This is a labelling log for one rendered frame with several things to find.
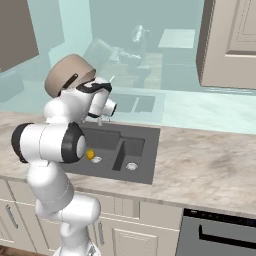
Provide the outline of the grey dishwasher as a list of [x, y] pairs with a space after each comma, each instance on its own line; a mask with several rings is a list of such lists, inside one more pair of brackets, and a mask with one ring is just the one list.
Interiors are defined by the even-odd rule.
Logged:
[[185, 208], [176, 256], [256, 256], [256, 249], [200, 240], [199, 225], [206, 234], [256, 243], [256, 219]]

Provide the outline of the beige wall cupboard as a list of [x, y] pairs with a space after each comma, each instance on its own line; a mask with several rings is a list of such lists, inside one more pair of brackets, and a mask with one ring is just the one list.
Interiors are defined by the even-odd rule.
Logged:
[[256, 0], [204, 0], [196, 66], [201, 86], [256, 89]]

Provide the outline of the silver tap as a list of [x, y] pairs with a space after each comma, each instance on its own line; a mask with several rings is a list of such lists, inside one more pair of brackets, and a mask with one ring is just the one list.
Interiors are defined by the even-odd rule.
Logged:
[[117, 104], [109, 98], [112, 91], [111, 82], [100, 77], [95, 77], [89, 83], [88, 88], [92, 96], [88, 116], [94, 118], [97, 124], [101, 126], [103, 124], [102, 117], [112, 117], [117, 107]]

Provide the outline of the brown wall cupboard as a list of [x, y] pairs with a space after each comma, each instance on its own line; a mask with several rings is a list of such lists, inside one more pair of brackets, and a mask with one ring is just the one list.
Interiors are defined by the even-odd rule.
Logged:
[[39, 54], [27, 0], [0, 0], [0, 72]]

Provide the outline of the beige base cupboard door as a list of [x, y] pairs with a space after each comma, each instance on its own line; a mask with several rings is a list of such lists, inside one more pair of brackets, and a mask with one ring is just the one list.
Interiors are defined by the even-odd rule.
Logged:
[[[11, 207], [12, 214], [19, 226], [18, 229], [14, 228], [7, 214], [6, 205]], [[31, 252], [35, 251], [33, 242], [16, 204], [7, 200], [0, 200], [0, 245]]]
[[[99, 240], [103, 224], [105, 244]], [[179, 231], [131, 221], [101, 217], [95, 224], [102, 256], [175, 256]]]
[[53, 255], [61, 246], [60, 223], [39, 217], [34, 205], [18, 203], [17, 207], [40, 254]]

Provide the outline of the beige false drawer front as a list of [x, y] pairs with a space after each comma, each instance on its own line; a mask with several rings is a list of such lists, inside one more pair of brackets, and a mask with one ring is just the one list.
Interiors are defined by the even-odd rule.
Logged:
[[100, 195], [98, 199], [101, 203], [103, 213], [130, 218], [140, 217], [139, 201], [102, 195]]

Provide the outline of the dark grey double sink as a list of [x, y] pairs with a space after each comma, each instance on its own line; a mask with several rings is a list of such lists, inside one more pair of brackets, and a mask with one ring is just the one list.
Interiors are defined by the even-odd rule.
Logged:
[[86, 150], [93, 149], [98, 163], [83, 157], [72, 164], [61, 164], [67, 173], [121, 181], [152, 184], [160, 129], [86, 122], [80, 128]]

